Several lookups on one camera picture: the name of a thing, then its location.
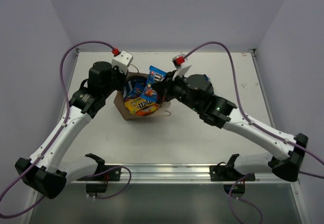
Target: gray wall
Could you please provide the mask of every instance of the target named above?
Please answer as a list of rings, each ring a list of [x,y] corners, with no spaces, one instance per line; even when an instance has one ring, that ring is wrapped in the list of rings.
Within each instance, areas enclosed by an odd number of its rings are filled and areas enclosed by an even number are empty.
[[[59,63],[71,42],[50,0],[0,0],[0,190],[18,176],[14,164],[45,140],[56,124],[63,94]],[[68,62],[66,77],[71,73]],[[25,205],[27,187],[19,182],[0,211]],[[18,223],[19,218],[0,219]]]
[[[72,42],[95,38],[137,51],[189,50],[208,40],[256,48],[283,1],[52,0]]]
[[[278,128],[309,136],[324,158],[324,0],[285,0],[257,49],[257,61]],[[306,156],[302,170],[324,173]],[[300,176],[313,223],[323,223],[323,180]]]

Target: brown box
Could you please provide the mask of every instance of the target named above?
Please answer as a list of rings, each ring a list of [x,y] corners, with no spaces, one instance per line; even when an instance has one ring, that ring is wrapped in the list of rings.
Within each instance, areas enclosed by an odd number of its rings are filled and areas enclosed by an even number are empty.
[[[140,75],[140,76],[148,77],[148,74],[128,72],[127,79],[129,77],[131,77],[131,76],[134,76],[134,75]],[[161,107],[157,111],[155,111],[154,113],[149,114],[147,116],[137,116],[137,115],[131,114],[129,112],[129,110],[125,107],[123,94],[121,92],[117,92],[113,103],[115,104],[117,110],[120,112],[120,114],[122,115],[124,120],[132,120],[132,119],[140,119],[140,118],[145,118],[145,117],[161,116],[161,111],[163,111],[162,112],[162,114],[163,114],[164,111],[167,110],[171,105],[171,102],[162,103]]]

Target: purple cable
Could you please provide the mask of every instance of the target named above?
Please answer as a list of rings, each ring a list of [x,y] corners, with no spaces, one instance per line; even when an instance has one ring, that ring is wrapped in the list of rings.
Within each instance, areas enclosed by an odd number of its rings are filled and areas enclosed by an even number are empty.
[[[238,108],[241,112],[241,114],[243,115],[244,119],[246,119],[251,125],[253,125],[254,127],[256,127],[257,129],[259,129],[260,131],[268,134],[269,136],[271,137],[274,137],[278,140],[281,140],[283,142],[285,142],[285,139],[280,137],[280,136],[277,136],[276,134],[264,129],[263,127],[259,126],[258,124],[254,123],[254,122],[251,122],[251,120],[248,118],[248,116],[246,115],[246,113],[244,112],[243,110],[243,107],[242,107],[242,103],[241,103],[241,100],[239,98],[239,94],[238,94],[238,86],[237,86],[237,81],[236,81],[236,73],[235,73],[235,68],[234,68],[234,63],[233,63],[233,59],[232,59],[232,55],[230,53],[230,51],[228,50],[228,48],[220,43],[220,42],[217,42],[217,41],[210,41],[210,42],[206,42],[206,43],[203,43],[199,46],[197,46],[196,48],[194,48],[193,50],[191,50],[187,55],[185,55],[183,58],[186,59],[188,58],[188,56],[190,56],[193,52],[195,52],[196,50],[200,49],[201,47],[204,47],[208,44],[218,44],[220,45],[221,47],[223,47],[227,54],[228,54],[228,57],[229,57],[229,61],[231,63],[231,67],[232,67],[232,74],[233,74],[233,81],[234,81],[234,88],[235,88],[235,94],[236,94],[236,99],[237,99],[237,104],[238,104]],[[320,157],[318,157],[317,155],[315,155],[314,153],[312,153],[311,151],[309,151],[308,149],[304,148],[304,147],[301,147],[299,145],[297,145],[296,143],[293,143],[291,141],[288,141],[287,142],[288,144],[308,153],[309,155],[311,155],[313,158],[315,158],[317,161],[319,161],[322,165],[324,165],[324,161],[322,159],[320,159]],[[305,175],[308,175],[308,176],[313,176],[313,177],[318,177],[318,178],[324,178],[324,176],[321,176],[321,175],[317,175],[317,174],[313,174],[313,173],[308,173],[308,172],[303,172],[303,171],[300,171],[301,174],[305,174]]]
[[[119,195],[121,192],[123,192],[125,189],[127,189],[128,185],[130,185],[130,182],[131,182],[131,179],[132,179],[132,172],[125,166],[116,166],[116,167],[112,167],[106,171],[103,171],[103,172],[100,172],[100,173],[97,173],[97,174],[94,174],[94,175],[89,175],[89,176],[86,176],[86,177],[97,177],[97,176],[100,176],[100,175],[103,175],[105,173],[108,173],[110,171],[113,171],[113,170],[116,170],[118,168],[123,168],[123,169],[126,169],[129,173],[130,173],[130,177],[128,179],[128,182],[125,184],[125,186],[119,190],[117,193],[115,194],[112,194],[112,195],[109,195],[109,196],[104,196],[104,197],[100,197],[100,196],[96,196],[96,199],[101,199],[101,200],[105,200],[105,199],[109,199],[109,198],[112,198],[116,195]]]
[[[235,188],[235,186],[239,183],[239,182],[241,182],[241,181],[243,181],[243,180],[245,180],[247,177],[249,177],[251,175],[251,173],[248,173],[247,175],[244,175],[243,177],[241,177],[239,180],[237,180],[233,185],[232,185],[232,187],[230,188],[230,190],[229,190],[229,193],[228,193],[228,197],[227,197],[227,200],[228,200],[228,205],[229,205],[229,208],[231,209],[231,212],[232,212],[232,214],[233,214],[233,216],[236,218],[236,220],[238,220],[238,222],[239,223],[241,223],[241,224],[244,224],[244,222],[235,214],[235,212],[234,212],[234,208],[233,208],[233,206],[232,206],[232,202],[231,202],[231,198],[233,198],[233,199],[236,199],[236,200],[240,200],[240,201],[242,201],[242,202],[245,202],[245,203],[247,203],[247,204],[249,204],[249,205],[252,205],[258,212],[259,212],[259,214],[260,214],[260,221],[259,221],[259,224],[261,224],[262,223],[262,221],[263,221],[263,215],[262,215],[262,212],[261,212],[261,210],[255,205],[255,204],[253,204],[252,202],[250,202],[250,201],[248,201],[248,200],[246,200],[246,199],[243,199],[243,198],[235,198],[234,196],[232,196],[232,191],[233,191],[233,189]]]
[[[66,123],[68,121],[68,116],[70,114],[70,105],[69,105],[69,98],[67,95],[67,91],[65,88],[65,84],[64,84],[64,80],[63,80],[63,64],[65,61],[65,58],[67,56],[67,54],[72,51],[74,48],[82,45],[82,44],[87,44],[87,43],[100,43],[100,44],[104,44],[108,47],[110,47],[112,50],[114,49],[114,47],[106,42],[102,42],[102,41],[97,41],[97,40],[90,40],[90,41],[85,41],[85,42],[81,42],[78,43],[72,47],[70,47],[63,55],[62,59],[61,59],[61,64],[60,64],[60,80],[61,80],[61,85],[62,85],[62,89],[64,92],[64,97],[65,97],[65,102],[66,102],[66,114],[65,114],[65,119],[63,120],[64,123]],[[44,148],[44,150],[42,151],[41,155],[44,155],[46,153],[46,151],[51,147],[51,145],[53,144],[53,142],[55,141],[55,139],[57,138],[57,136],[61,133],[62,129],[64,127],[60,127],[58,129],[58,131],[55,133],[55,135],[53,136],[53,138],[50,140],[50,142],[48,143],[48,145]],[[21,180],[38,162],[39,162],[40,158],[37,157],[36,160],[22,173],[20,174],[17,178],[15,178],[0,194],[0,202],[2,201],[2,199],[4,198],[4,196],[6,195],[6,193],[9,191],[9,189],[11,189],[19,180]],[[18,217],[28,211],[30,211],[32,208],[34,208],[35,206],[37,206],[43,199],[45,198],[45,196],[42,196],[39,200],[37,200],[33,205],[31,205],[30,207],[28,207],[27,209],[18,212],[16,214],[12,214],[12,215],[3,215],[0,213],[0,218],[3,219],[10,219],[10,218],[15,218]]]

